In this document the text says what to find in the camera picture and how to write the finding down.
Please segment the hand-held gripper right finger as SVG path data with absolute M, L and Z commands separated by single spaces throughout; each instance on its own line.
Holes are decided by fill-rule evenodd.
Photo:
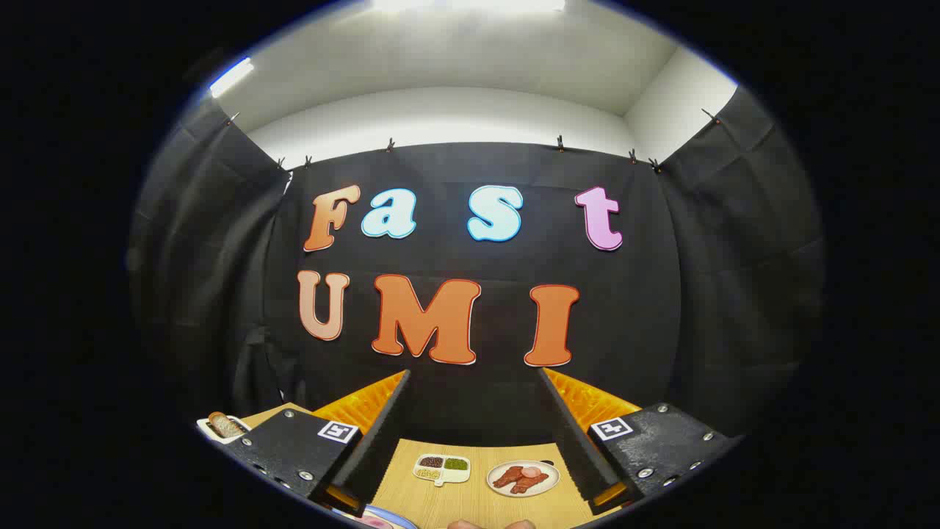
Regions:
M 549 368 L 538 377 L 554 443 L 594 515 L 664 494 L 741 442 L 673 404 L 641 408 Z

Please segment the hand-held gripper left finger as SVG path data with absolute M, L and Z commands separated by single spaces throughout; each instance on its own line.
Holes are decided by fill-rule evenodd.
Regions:
M 303 501 L 362 515 L 402 438 L 410 378 L 403 370 L 319 411 L 285 404 L 219 448 Z

